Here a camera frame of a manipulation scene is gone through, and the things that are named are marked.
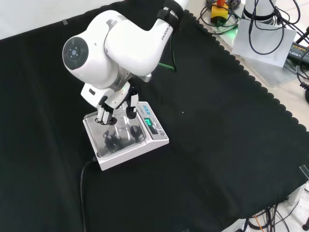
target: cable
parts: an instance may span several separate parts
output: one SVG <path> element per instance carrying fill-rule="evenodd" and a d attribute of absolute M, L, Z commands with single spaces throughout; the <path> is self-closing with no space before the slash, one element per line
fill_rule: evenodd
<path fill-rule="evenodd" d="M 290 28 L 292 28 L 293 30 L 296 30 L 296 33 L 297 33 L 301 38 L 303 38 L 303 40 L 306 41 L 307 44 L 309 44 L 309 38 L 308 38 L 308 36 L 304 37 L 304 33 L 303 33 L 298 27 L 296 27 L 295 25 L 290 25 L 290 24 L 288 24 L 288 26 L 289 26 Z"/>
<path fill-rule="evenodd" d="M 257 222 L 257 224 L 259 225 L 259 227 L 260 227 L 261 231 L 263 231 L 263 232 L 264 232 L 264 230 L 263 230 L 263 228 L 261 227 L 261 225 L 260 225 L 259 220 L 257 219 L 257 217 L 256 217 L 256 216 L 254 216 L 254 218 L 255 218 L 255 220 L 256 220 L 256 222 Z"/>
<path fill-rule="evenodd" d="M 288 225 L 286 224 L 286 222 L 285 222 L 285 220 L 284 219 L 286 219 L 286 218 L 283 218 L 282 216 L 281 216 L 281 214 L 277 211 L 277 213 L 279 214 L 279 216 L 282 218 L 282 220 L 281 221 L 283 221 L 283 223 L 284 223 L 284 225 L 285 225 L 285 227 L 286 227 L 286 229 L 287 229 L 287 231 L 288 232 L 290 232 L 290 230 L 289 230 L 289 227 L 288 227 Z"/>
<path fill-rule="evenodd" d="M 278 17 L 278 18 L 282 18 L 282 16 L 281 16 L 279 10 L 273 5 L 273 3 L 272 3 L 271 0 L 269 0 L 269 1 L 270 1 L 270 3 L 272 4 L 272 6 L 274 7 L 274 10 L 275 10 L 275 12 L 276 12 L 276 14 L 277 14 L 277 17 Z M 258 2 L 259 2 L 259 0 L 257 0 L 257 1 L 254 0 L 254 10 L 253 10 L 253 14 L 252 14 L 251 22 L 250 22 L 250 26 L 249 26 L 249 44 L 250 44 L 251 49 L 252 49 L 255 53 L 257 53 L 257 54 L 259 54 L 259 55 L 268 55 L 268 54 L 271 54 L 271 53 L 273 53 L 274 51 L 276 51 L 276 50 L 278 49 L 278 47 L 281 45 L 281 43 L 282 43 L 282 41 L 283 41 L 283 37 L 284 37 L 284 24 L 283 24 L 283 21 L 281 20 L 281 25 L 282 25 L 282 27 L 281 27 L 280 29 L 282 29 L 282 36 L 281 36 L 281 40 L 280 40 L 279 44 L 277 45 L 277 47 L 276 47 L 275 49 L 273 49 L 273 50 L 270 51 L 270 52 L 266 52 L 266 53 L 261 53 L 261 52 L 256 51 L 256 50 L 253 48 L 253 45 L 252 45 L 252 41 L 251 41 L 251 32 L 252 32 L 252 28 L 253 28 L 253 22 L 255 22 L 255 24 L 256 24 L 256 20 L 255 20 L 255 18 L 256 18 L 256 6 L 257 6 Z"/>
<path fill-rule="evenodd" d="M 174 71 L 177 72 L 176 63 L 175 63 L 175 56 L 174 56 L 174 48 L 173 48 L 173 44 L 174 44 L 173 38 L 174 38 L 174 33 L 172 33 L 172 36 L 170 38 L 170 53 L 171 53 L 172 63 L 173 63 L 173 66 L 174 66 Z"/>
<path fill-rule="evenodd" d="M 249 222 L 249 218 L 246 219 L 245 225 L 243 226 L 242 232 L 245 232 L 245 231 L 246 231 L 246 229 L 247 229 L 247 227 L 248 227 L 248 222 Z"/>
<path fill-rule="evenodd" d="M 308 50 L 307 52 L 305 52 L 305 53 L 302 55 L 302 57 L 300 58 L 300 60 L 299 60 L 299 62 L 298 62 L 298 64 L 297 64 L 297 66 L 296 66 L 296 75 L 297 75 L 297 78 L 298 78 L 298 80 L 299 80 L 299 82 L 300 82 L 300 86 L 301 86 L 302 88 L 306 89 L 306 90 L 309 89 L 309 85 L 306 84 L 305 82 L 301 81 L 299 77 L 301 76 L 302 78 L 307 79 L 307 78 L 308 78 L 308 75 L 304 73 L 304 74 L 306 75 L 306 77 L 304 77 L 302 74 L 299 73 L 299 70 L 300 70 L 300 65 L 301 65 L 301 62 L 302 62 L 303 58 L 304 58 L 305 55 L 307 55 L 308 53 L 309 53 L 309 50 Z"/>
<path fill-rule="evenodd" d="M 222 9 L 225 9 L 225 10 L 227 10 L 228 11 L 228 13 L 230 13 L 230 16 L 229 16 L 229 18 L 231 17 L 231 15 L 234 17 L 234 19 L 236 20 L 236 23 L 235 24 L 233 24 L 233 25 L 228 25 L 228 26 L 226 26 L 226 25 L 224 25 L 225 23 L 218 23 L 218 24 L 209 24 L 209 23 L 207 23 L 207 22 L 205 22 L 205 20 L 202 18 L 202 16 L 206 13 L 206 11 L 210 8 L 210 7 L 212 7 L 212 6 L 215 6 L 215 7 L 217 7 L 217 8 L 222 8 Z M 210 26 L 210 27 L 226 27 L 226 28 L 228 28 L 228 27 L 233 27 L 234 25 L 236 25 L 237 23 L 238 23 L 238 19 L 240 19 L 240 17 L 233 11 L 233 10 L 229 10 L 229 9 L 227 9 L 226 7 L 223 7 L 223 6 L 217 6 L 217 5 L 215 5 L 215 4 L 212 4 L 212 5 L 210 5 L 210 6 L 205 6 L 202 10 L 201 10 L 201 12 L 200 12 L 200 17 L 197 19 L 197 20 L 199 20 L 199 19 L 201 19 L 202 21 L 203 21 L 203 23 L 205 23 L 206 25 L 208 25 L 208 26 Z"/>
<path fill-rule="evenodd" d="M 295 24 L 298 23 L 299 20 L 300 20 L 300 9 L 299 9 L 299 6 L 298 6 L 296 0 L 293 0 L 293 2 L 294 2 L 295 6 L 296 6 L 296 8 L 297 8 L 298 18 L 297 18 L 296 22 L 294 22 L 294 23 L 288 22 L 288 24 L 290 24 L 290 25 L 291 25 L 291 24 L 292 24 L 292 25 L 295 25 Z"/>
<path fill-rule="evenodd" d="M 277 212 L 277 208 L 278 208 L 278 204 L 275 205 L 275 208 L 274 208 L 274 217 L 272 218 L 272 222 L 270 223 L 270 231 L 272 231 L 272 229 L 274 229 L 274 232 L 276 232 L 276 223 L 275 223 L 275 220 L 276 220 L 276 212 Z"/>
<path fill-rule="evenodd" d="M 291 210 L 291 212 L 288 214 L 288 216 L 286 216 L 285 218 L 281 217 L 282 220 L 276 222 L 275 225 L 277 225 L 278 223 L 280 223 L 280 222 L 284 221 L 285 219 L 287 219 L 287 218 L 292 214 L 292 212 L 295 210 L 295 208 L 296 208 L 296 206 L 298 205 L 298 203 L 299 203 L 299 201 L 298 201 L 297 204 L 294 206 L 294 208 Z"/>
<path fill-rule="evenodd" d="M 303 78 L 306 79 L 306 80 L 309 80 L 309 76 L 308 76 L 307 73 L 303 70 L 303 67 L 302 67 L 302 66 L 299 66 L 299 69 L 300 69 L 301 72 L 306 76 L 306 77 L 303 77 Z"/>
<path fill-rule="evenodd" d="M 86 232 L 86 218 L 85 218 L 85 211 L 84 211 L 84 195 L 83 195 L 83 175 L 84 175 L 84 171 L 85 169 L 88 167 L 89 164 L 93 163 L 96 161 L 96 157 L 93 157 L 91 160 L 89 160 L 88 162 L 85 163 L 83 169 L 82 169 L 82 174 L 81 174 L 81 181 L 80 181 L 80 195 L 81 195 L 81 205 L 82 205 L 82 219 L 83 219 L 83 226 L 84 226 L 84 232 Z"/>
<path fill-rule="evenodd" d="M 163 63 L 158 63 L 158 66 L 162 66 L 164 68 L 168 68 L 174 72 L 177 71 L 176 69 L 176 63 L 175 63 L 175 55 L 174 55 L 174 48 L 173 48 L 173 35 L 174 33 L 172 33 L 171 37 L 170 37 L 170 53 L 171 53 L 171 60 L 172 60 L 172 63 L 173 63 L 173 67 L 170 66 L 170 65 L 167 65 L 167 64 L 163 64 Z"/>
<path fill-rule="evenodd" d="M 159 65 L 159 66 L 162 66 L 162 67 L 165 67 L 165 68 L 168 68 L 168 69 L 171 69 L 171 70 L 173 70 L 173 71 L 175 71 L 174 67 L 169 66 L 169 65 L 167 65 L 167 64 L 158 63 L 158 65 Z"/>
<path fill-rule="evenodd" d="M 266 211 L 266 224 L 264 226 L 261 226 L 262 229 L 266 229 L 272 222 L 273 218 L 271 218 L 271 213 L 269 211 L 269 208 L 265 209 Z M 254 230 L 259 230 L 260 227 L 253 225 L 250 221 L 248 222 L 248 225 L 254 229 Z"/>
<path fill-rule="evenodd" d="M 256 216 L 259 217 L 259 216 L 261 216 L 261 215 L 263 215 L 263 214 L 265 214 L 265 213 L 266 213 L 266 210 L 263 210 L 262 213 L 260 213 L 260 214 L 258 214 L 258 215 L 256 215 Z"/>

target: white tile floor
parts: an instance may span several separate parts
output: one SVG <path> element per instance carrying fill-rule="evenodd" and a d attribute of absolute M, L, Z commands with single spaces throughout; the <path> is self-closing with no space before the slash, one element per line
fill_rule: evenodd
<path fill-rule="evenodd" d="M 294 206 L 290 206 L 287 201 L 279 204 L 278 206 L 278 212 L 283 216 L 286 217 Z M 285 220 L 286 224 L 289 227 L 290 232 L 304 232 L 302 229 L 303 224 L 306 223 L 307 219 L 309 217 L 309 194 L 307 192 L 303 192 L 302 196 L 299 200 L 299 204 L 295 208 L 295 210 L 292 212 L 292 214 Z M 264 225 L 264 218 L 260 216 L 258 218 L 260 224 Z M 257 225 L 255 219 L 250 219 L 250 222 L 252 222 L 254 225 Z M 275 227 L 276 232 L 286 232 L 287 229 L 284 226 L 282 222 L 278 223 Z M 255 230 L 247 228 L 246 232 L 253 232 Z"/>

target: black tablecloth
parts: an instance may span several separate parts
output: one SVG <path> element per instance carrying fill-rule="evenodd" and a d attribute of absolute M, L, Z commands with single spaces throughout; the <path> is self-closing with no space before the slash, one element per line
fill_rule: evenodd
<path fill-rule="evenodd" d="M 116 3 L 0 41 L 1 232 L 83 230 L 79 175 L 94 153 L 82 119 L 94 108 L 63 44 L 108 9 L 150 29 L 162 5 Z M 219 232 L 306 181 L 308 135 L 291 113 L 188 11 L 174 43 L 177 73 L 158 67 L 150 83 L 134 81 L 170 143 L 104 172 L 92 164 L 92 232 Z"/>

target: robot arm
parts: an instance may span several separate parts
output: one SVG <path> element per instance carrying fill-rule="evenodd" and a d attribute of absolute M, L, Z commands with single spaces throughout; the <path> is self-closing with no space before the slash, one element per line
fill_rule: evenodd
<path fill-rule="evenodd" d="M 133 75 L 150 78 L 188 1 L 166 0 L 149 31 L 116 11 L 105 11 L 66 42 L 63 62 L 85 82 L 82 96 L 98 108 L 97 122 L 111 124 L 113 110 L 123 101 L 130 103 L 127 114 L 136 115 L 138 95 L 127 81 Z"/>

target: green led display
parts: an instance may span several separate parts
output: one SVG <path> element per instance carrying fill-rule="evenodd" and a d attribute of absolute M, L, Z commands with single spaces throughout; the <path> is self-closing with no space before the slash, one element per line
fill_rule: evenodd
<path fill-rule="evenodd" d="M 145 120 L 145 122 L 146 122 L 146 124 L 148 125 L 148 126 L 152 126 L 153 124 L 152 124 L 152 121 L 150 120 L 150 118 L 144 118 L 144 120 Z"/>

